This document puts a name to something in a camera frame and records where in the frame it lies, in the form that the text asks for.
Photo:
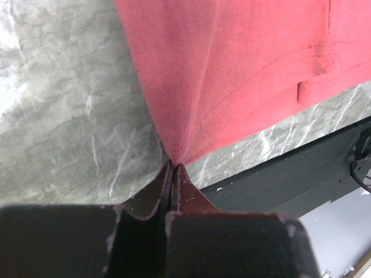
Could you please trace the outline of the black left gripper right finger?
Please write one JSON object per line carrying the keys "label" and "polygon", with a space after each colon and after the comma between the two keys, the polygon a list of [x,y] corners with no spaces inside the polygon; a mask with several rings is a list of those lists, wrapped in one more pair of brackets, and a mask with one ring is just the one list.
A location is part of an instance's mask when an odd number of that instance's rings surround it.
{"label": "black left gripper right finger", "polygon": [[319,277],[306,229],[289,215],[223,212],[191,182],[173,176],[165,218],[166,277]]}

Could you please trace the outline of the salmon pink t-shirt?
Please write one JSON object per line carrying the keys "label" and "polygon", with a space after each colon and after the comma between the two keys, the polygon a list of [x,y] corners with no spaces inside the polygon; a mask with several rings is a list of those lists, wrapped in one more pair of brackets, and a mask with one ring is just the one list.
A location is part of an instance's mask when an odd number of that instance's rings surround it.
{"label": "salmon pink t-shirt", "polygon": [[173,164],[370,79],[369,1],[115,4]]}

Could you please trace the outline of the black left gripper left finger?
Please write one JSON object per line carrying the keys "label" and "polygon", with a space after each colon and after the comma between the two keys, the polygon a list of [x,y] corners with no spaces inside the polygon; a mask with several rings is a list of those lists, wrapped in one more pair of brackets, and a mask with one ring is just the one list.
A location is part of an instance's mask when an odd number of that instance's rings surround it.
{"label": "black left gripper left finger", "polygon": [[121,204],[1,208],[2,277],[158,277],[173,165]]}

